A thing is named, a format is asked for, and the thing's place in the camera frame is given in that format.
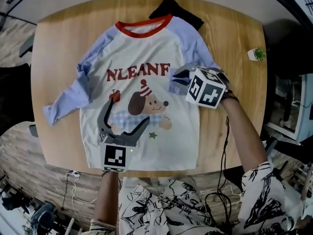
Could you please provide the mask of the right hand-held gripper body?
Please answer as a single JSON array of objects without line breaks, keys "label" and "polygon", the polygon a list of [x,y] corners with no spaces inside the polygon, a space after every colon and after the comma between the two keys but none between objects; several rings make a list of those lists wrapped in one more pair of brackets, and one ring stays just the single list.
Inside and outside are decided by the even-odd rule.
[{"label": "right hand-held gripper body", "polygon": [[191,104],[216,109],[229,86],[225,72],[218,68],[196,66],[186,92],[185,100]]}]

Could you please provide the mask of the person's right forearm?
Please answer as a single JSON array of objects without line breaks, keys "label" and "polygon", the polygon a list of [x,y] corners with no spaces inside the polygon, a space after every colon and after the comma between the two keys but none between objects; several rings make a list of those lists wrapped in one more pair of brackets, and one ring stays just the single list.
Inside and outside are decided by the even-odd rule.
[{"label": "person's right forearm", "polygon": [[229,118],[237,152],[244,172],[266,162],[267,156],[261,139],[234,94],[221,101]]}]

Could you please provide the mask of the person's beige trousers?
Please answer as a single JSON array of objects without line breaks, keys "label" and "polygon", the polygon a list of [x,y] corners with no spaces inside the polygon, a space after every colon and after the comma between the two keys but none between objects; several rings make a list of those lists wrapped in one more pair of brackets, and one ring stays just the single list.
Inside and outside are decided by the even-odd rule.
[{"label": "person's beige trousers", "polygon": [[173,177],[159,177],[159,178],[136,178],[136,177],[124,177],[122,182],[122,191],[131,191],[137,185],[141,185],[148,191],[153,192],[155,195],[159,194],[166,185],[169,184],[169,180],[177,180],[181,183],[191,185],[197,193],[199,188],[196,181],[191,176],[173,176]]}]

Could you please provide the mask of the small potted plant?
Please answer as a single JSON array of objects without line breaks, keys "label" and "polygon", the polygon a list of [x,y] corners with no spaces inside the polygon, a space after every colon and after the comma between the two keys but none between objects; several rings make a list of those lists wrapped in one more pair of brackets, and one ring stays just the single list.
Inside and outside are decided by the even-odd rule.
[{"label": "small potted plant", "polygon": [[251,61],[261,61],[266,58],[266,51],[260,47],[253,48],[247,52],[248,58]]}]

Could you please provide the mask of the person's black-and-white patterned shirt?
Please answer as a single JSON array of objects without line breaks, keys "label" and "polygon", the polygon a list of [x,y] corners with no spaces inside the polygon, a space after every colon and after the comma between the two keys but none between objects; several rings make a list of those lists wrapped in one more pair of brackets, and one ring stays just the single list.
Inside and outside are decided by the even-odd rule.
[{"label": "person's black-and-white patterned shirt", "polygon": [[119,225],[92,220],[82,235],[288,235],[285,189],[264,162],[242,177],[243,197],[234,226],[213,223],[198,190],[190,183],[164,179],[160,194],[142,185],[120,192]]}]

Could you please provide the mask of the light blue desk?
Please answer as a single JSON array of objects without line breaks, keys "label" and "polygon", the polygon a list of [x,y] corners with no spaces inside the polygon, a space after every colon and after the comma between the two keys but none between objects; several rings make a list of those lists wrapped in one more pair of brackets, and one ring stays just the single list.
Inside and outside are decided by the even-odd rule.
[{"label": "light blue desk", "polygon": [[302,75],[301,101],[296,125],[296,141],[313,135],[313,73]]}]

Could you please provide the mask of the black cloth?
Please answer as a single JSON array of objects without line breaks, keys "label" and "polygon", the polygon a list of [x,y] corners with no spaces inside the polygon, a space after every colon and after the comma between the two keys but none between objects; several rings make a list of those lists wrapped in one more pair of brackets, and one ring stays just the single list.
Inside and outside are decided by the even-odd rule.
[{"label": "black cloth", "polygon": [[150,14],[149,19],[159,18],[168,14],[185,20],[197,31],[204,24],[204,21],[201,18],[182,8],[175,0],[163,0],[161,4]]}]

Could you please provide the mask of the white blue raglan t-shirt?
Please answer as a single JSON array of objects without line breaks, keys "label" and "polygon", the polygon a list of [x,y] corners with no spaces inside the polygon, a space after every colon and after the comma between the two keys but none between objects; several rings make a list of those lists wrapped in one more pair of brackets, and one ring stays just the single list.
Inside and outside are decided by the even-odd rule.
[{"label": "white blue raglan t-shirt", "polygon": [[97,117],[117,99],[108,124],[115,133],[150,122],[137,142],[129,169],[188,170],[197,164],[200,113],[172,78],[186,64],[216,68],[207,45],[185,20],[166,15],[137,23],[117,22],[77,64],[77,78],[44,107],[49,124],[79,110],[81,138],[90,168],[102,168]]}]

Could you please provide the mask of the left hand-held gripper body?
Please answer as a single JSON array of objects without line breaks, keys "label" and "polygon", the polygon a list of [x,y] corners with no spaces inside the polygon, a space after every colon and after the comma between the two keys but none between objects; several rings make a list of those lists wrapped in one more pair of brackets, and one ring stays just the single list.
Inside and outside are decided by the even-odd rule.
[{"label": "left hand-held gripper body", "polygon": [[123,132],[115,135],[111,130],[99,133],[99,152],[104,171],[125,172],[136,150],[136,135]]}]

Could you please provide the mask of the person's left forearm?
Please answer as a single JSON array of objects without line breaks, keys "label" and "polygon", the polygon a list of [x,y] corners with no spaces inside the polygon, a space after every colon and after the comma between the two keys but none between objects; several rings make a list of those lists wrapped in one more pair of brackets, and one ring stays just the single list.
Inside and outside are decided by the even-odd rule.
[{"label": "person's left forearm", "polygon": [[118,213],[118,173],[106,172],[101,180],[93,219],[116,226]]}]

